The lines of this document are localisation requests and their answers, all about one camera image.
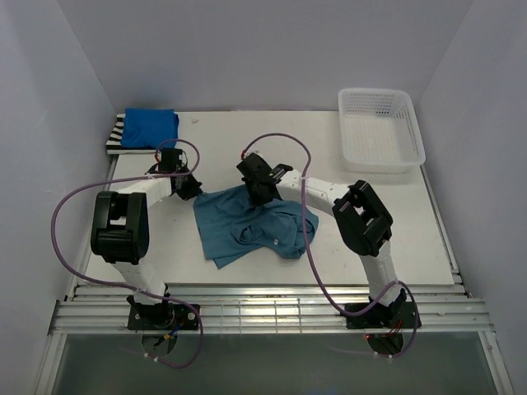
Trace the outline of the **light teal tank top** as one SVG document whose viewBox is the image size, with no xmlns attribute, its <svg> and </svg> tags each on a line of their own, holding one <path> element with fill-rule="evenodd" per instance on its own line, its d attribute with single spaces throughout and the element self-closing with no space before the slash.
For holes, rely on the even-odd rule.
<svg viewBox="0 0 527 395">
<path fill-rule="evenodd" d="M 260 248 L 298 259 L 306 250 L 303 232 L 312 242 L 319 227 L 319 217 L 304 213 L 298 202 L 274 199 L 253 206 L 244 185 L 200 194 L 194 200 L 194 217 L 204 257 L 219 269 Z"/>
</svg>

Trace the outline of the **blue tank top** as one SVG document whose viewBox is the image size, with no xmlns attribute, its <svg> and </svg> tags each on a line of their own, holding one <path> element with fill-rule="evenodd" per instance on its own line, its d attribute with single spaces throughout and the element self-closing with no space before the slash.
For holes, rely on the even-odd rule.
<svg viewBox="0 0 527 395">
<path fill-rule="evenodd" d="M 173 109 L 127 108 L 121 146 L 156 149 L 163 142 L 178 137 L 179 123 L 179 116 Z"/>
</svg>

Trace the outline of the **black white striped tank top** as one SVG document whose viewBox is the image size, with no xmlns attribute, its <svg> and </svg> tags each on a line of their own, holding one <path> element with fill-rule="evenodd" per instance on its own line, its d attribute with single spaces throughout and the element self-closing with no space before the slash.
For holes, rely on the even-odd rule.
<svg viewBox="0 0 527 395">
<path fill-rule="evenodd" d="M 152 147 L 127 148 L 122 146 L 122 138 L 124 133 L 124 119 L 125 114 L 116 115 L 115 125 L 113 126 L 105 144 L 107 154 L 110 156 L 154 154 L 156 149 Z"/>
</svg>

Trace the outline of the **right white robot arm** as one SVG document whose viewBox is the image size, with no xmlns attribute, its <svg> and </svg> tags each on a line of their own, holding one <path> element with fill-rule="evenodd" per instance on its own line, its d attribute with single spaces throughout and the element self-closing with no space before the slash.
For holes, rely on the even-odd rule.
<svg viewBox="0 0 527 395">
<path fill-rule="evenodd" d="M 244 153 L 237 169 L 253 205 L 298 202 L 335 219 L 344 244 L 361 259 L 369 287 L 369 304 L 345 305 L 342 315 L 349 323 L 356 328 L 399 323 L 407 294 L 391 258 L 393 218 L 366 181 L 346 185 L 306 177 L 290 165 L 271 167 L 255 152 Z"/>
</svg>

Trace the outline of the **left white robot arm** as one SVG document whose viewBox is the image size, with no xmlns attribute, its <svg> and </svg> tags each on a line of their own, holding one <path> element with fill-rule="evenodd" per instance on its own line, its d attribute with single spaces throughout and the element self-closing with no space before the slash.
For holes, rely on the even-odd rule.
<svg viewBox="0 0 527 395">
<path fill-rule="evenodd" d="M 127 297 L 130 330 L 196 330 L 199 306 L 170 302 L 168 285 L 146 260 L 150 244 L 148 209 L 177 195 L 197 197 L 201 183 L 189 173 L 186 153 L 163 148 L 147 178 L 117 191 L 97 194 L 91 228 L 91 251 L 115 268 L 133 287 Z"/>
</svg>

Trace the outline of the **white plastic basket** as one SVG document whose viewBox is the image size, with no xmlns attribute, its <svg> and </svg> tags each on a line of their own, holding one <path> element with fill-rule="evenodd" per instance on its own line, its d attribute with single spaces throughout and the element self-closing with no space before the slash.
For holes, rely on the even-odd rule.
<svg viewBox="0 0 527 395">
<path fill-rule="evenodd" d="M 426 153 L 410 95 L 345 88 L 338 93 L 343 159 L 358 173 L 402 174 L 422 166 Z"/>
</svg>

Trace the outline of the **aluminium frame rails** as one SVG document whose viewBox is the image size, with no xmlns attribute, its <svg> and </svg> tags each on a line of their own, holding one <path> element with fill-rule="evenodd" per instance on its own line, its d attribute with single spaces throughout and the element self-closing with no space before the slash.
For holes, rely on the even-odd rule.
<svg viewBox="0 0 527 395">
<path fill-rule="evenodd" d="M 205 111 L 180 114 L 180 136 L 198 151 L 198 179 L 211 189 L 237 181 L 240 151 L 255 138 L 268 160 L 301 166 L 332 182 L 351 183 L 333 111 Z M 473 332 L 483 348 L 496 390 L 513 393 L 485 302 L 464 287 L 450 241 L 423 169 L 368 174 L 394 216 L 392 256 L 398 276 L 409 281 L 424 332 Z M 329 303 L 362 302 L 366 278 L 358 258 L 347 252 L 335 225 L 322 215 L 315 264 L 329 291 L 323 294 L 305 259 L 286 263 L 257 251 L 219 270 L 203 259 L 191 206 L 173 200 L 153 212 L 152 255 L 176 297 L 202 306 L 209 336 L 342 333 L 344 319 Z"/>
</svg>

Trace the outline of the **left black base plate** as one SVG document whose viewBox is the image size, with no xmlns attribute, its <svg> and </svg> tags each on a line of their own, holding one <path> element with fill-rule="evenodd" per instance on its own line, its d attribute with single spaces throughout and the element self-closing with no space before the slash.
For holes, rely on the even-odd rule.
<svg viewBox="0 0 527 395">
<path fill-rule="evenodd" d="M 197 330 L 198 304 L 135 304 L 130 307 L 127 329 L 132 331 Z"/>
</svg>

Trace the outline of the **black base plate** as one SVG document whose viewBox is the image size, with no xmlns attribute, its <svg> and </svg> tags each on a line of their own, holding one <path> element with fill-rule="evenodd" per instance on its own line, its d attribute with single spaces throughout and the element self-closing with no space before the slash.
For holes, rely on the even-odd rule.
<svg viewBox="0 0 527 395">
<path fill-rule="evenodd" d="M 422 322 L 416 317 L 415 305 L 403 302 L 399 307 L 376 304 L 368 312 L 356 317 L 346 316 L 346 329 L 420 328 Z"/>
<path fill-rule="evenodd" d="M 130 307 L 127 329 L 132 331 L 197 330 L 198 304 L 135 304 Z"/>
</svg>

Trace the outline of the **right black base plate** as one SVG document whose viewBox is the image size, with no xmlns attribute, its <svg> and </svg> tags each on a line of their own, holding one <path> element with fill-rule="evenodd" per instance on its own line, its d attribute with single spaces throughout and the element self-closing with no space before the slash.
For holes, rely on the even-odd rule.
<svg viewBox="0 0 527 395">
<path fill-rule="evenodd" d="M 416 317 L 415 305 L 403 302 L 399 307 L 376 304 L 368 312 L 356 317 L 346 316 L 346 329 L 420 328 L 422 322 Z"/>
</svg>

